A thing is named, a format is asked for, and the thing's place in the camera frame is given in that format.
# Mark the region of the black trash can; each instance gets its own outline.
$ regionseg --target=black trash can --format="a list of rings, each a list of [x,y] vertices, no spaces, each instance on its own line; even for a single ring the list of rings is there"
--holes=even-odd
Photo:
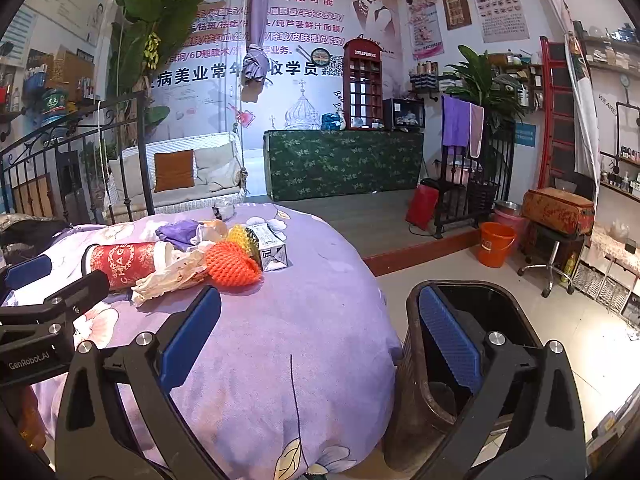
[[[471,392],[453,380],[420,318],[418,298],[426,286],[437,287],[454,308],[474,316],[487,332],[501,332],[517,345],[543,346],[516,299],[501,286],[444,280],[416,285],[406,300],[409,329],[396,370],[394,408],[382,443],[386,464],[399,472],[413,473],[427,461],[471,398]],[[514,384],[490,440],[508,428],[519,396],[520,387]]]

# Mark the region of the banana plant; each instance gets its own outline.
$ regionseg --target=banana plant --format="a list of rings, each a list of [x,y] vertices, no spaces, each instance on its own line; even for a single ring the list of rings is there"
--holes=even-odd
[[[458,50],[466,61],[447,65],[453,72],[444,74],[461,78],[463,86],[449,88],[446,93],[484,108],[481,160],[484,160],[485,176],[495,178],[505,170],[507,163],[495,148],[494,141],[513,144],[513,129],[506,126],[516,119],[522,120],[526,113],[516,94],[522,84],[510,75],[495,75],[487,51],[479,55],[465,45],[459,45]]]
[[[191,33],[198,4],[204,0],[114,0],[125,23],[112,24],[108,94],[146,89],[149,80],[183,46]],[[147,107],[147,123],[157,126],[167,107]]]

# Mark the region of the yellow foam fruit net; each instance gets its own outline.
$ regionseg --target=yellow foam fruit net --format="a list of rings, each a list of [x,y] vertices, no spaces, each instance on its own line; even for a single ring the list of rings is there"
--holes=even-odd
[[[226,239],[238,244],[242,250],[254,260],[258,260],[258,237],[251,229],[242,227],[240,224],[229,229]]]

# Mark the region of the tiled floor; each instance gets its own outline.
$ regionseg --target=tiled floor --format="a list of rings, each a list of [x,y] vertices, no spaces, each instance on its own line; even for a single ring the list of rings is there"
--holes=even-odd
[[[565,288],[555,286],[548,298],[542,298],[542,273],[534,270],[523,277],[516,274],[524,262],[520,255],[500,269],[490,269],[478,262],[474,250],[460,251],[378,278],[398,335],[404,340],[405,301],[417,283],[434,279],[483,280],[505,287],[516,297],[542,342],[557,339],[566,348],[582,405],[585,434],[590,435],[602,417],[620,407],[640,383],[640,341],[630,341],[621,319],[580,292],[569,296]],[[479,459],[491,458],[497,449],[497,445],[489,444]],[[386,468],[379,449],[342,476],[405,478]]]
[[[383,191],[359,195],[307,198],[279,205],[319,216],[328,222],[363,258],[396,249],[433,242],[434,238],[404,220],[414,190]],[[250,196],[247,202],[270,202],[267,196]],[[469,221],[447,226],[444,237],[471,230]],[[433,221],[428,232],[434,233]]]

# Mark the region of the pink towel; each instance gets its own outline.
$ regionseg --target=pink towel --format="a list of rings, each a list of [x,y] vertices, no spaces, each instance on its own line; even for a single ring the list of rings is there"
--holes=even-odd
[[[471,105],[471,133],[469,135],[469,153],[473,158],[480,156],[482,129],[484,128],[484,108]]]

